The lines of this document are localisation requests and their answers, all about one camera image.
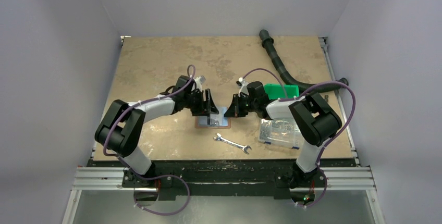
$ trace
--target wooden tabletop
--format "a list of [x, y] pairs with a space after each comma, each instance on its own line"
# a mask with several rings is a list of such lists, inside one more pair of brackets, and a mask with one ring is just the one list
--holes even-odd
[[[287, 70], [298, 81], [318, 83], [330, 80], [330, 74], [319, 40], [315, 36], [275, 36], [275, 48]], [[235, 81], [249, 70], [266, 68], [277, 74], [257, 36], [125, 38], [120, 59], [109, 92], [108, 102], [121, 99], [137, 102], [152, 98], [175, 85], [186, 75], [188, 64], [197, 68], [196, 76], [204, 75], [203, 89], [211, 89], [218, 107], [228, 107], [238, 92]], [[247, 77], [248, 82], [277, 83], [263, 71]], [[328, 103], [340, 114], [333, 92]], [[152, 160], [163, 159], [270, 159], [297, 158], [300, 150], [258, 142], [260, 119], [255, 113], [232, 118], [229, 129], [195, 128], [195, 118], [188, 109], [163, 116], [144, 124], [139, 146]], [[250, 155], [222, 142], [215, 142], [215, 133], [253, 148]], [[102, 153], [97, 144], [94, 160], [113, 160]], [[323, 158], [349, 158], [350, 143], [344, 131], [325, 150]]]

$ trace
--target black corrugated hose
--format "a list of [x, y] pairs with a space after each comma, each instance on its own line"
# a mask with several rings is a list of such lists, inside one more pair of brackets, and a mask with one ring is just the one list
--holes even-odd
[[[313, 86], [314, 84], [310, 83], [304, 83], [297, 81], [295, 78], [293, 78], [290, 73], [287, 71], [286, 67], [283, 64], [283, 61], [281, 61], [281, 58], [279, 58], [278, 53], [276, 52], [275, 47], [273, 46], [273, 38], [270, 37], [270, 34], [266, 30], [260, 31], [260, 38], [261, 38], [261, 45], [263, 48], [267, 51], [268, 56], [272, 60], [273, 66], [275, 66], [276, 71], [278, 71], [279, 76], [281, 79], [288, 85], [297, 85], [299, 87], [299, 92], [302, 93], [309, 87]], [[345, 85], [348, 85], [348, 81], [345, 78], [341, 78], [338, 80], [338, 82], [345, 83]], [[333, 90], [340, 89], [341, 86], [338, 85], [325, 85], [322, 87], [319, 87], [315, 89], [314, 91], [323, 93], [323, 92], [329, 92]]]

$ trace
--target gray floor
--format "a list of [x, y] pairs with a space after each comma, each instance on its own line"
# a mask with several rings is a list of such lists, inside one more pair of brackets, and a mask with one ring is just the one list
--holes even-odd
[[[173, 211], [185, 197], [156, 202], [150, 209]], [[133, 207], [132, 192], [83, 191], [74, 223], [374, 223], [365, 191], [329, 191], [322, 202], [302, 210], [271, 197], [192, 196], [174, 216], [156, 216]]]

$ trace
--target metal frame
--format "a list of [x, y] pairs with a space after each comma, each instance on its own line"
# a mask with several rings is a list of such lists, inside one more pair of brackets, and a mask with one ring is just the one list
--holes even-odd
[[[330, 63], [328, 56], [328, 49], [325, 38], [319, 38], [321, 48], [323, 49], [325, 60], [327, 62], [330, 76], [335, 80], [335, 74]], [[345, 109], [343, 107], [342, 99], [338, 91], [335, 91], [335, 95], [338, 99], [339, 108], [342, 113], [344, 121], [347, 121]], [[354, 146], [353, 137], [350, 129], [347, 128], [347, 135], [350, 141], [350, 147], [353, 154], [353, 158], [358, 167], [342, 168], [342, 167], [330, 167], [322, 168], [325, 175], [328, 178], [327, 190], [365, 190], [367, 193], [368, 205], [372, 211], [373, 219], [376, 224], [385, 224], [385, 219], [380, 209], [377, 194], [376, 185], [373, 180], [373, 175], [370, 167], [360, 167], [358, 154]], [[93, 158], [96, 150], [94, 146], [91, 158]], [[84, 167], [78, 168], [75, 176], [72, 190], [66, 207], [65, 215], [63, 218], [63, 224], [73, 223], [75, 213], [77, 211], [78, 202], [83, 190], [125, 190], [125, 191], [156, 191], [155, 188], [123, 188], [121, 186], [124, 177], [123, 168], [115, 167]], [[291, 192], [296, 191], [308, 191], [308, 188], [295, 188], [291, 189]]]

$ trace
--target clear plastic container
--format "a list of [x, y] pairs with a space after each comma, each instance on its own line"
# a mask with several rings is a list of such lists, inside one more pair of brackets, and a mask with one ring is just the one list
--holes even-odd
[[261, 120], [260, 142], [299, 149], [304, 143], [298, 125], [293, 118]]

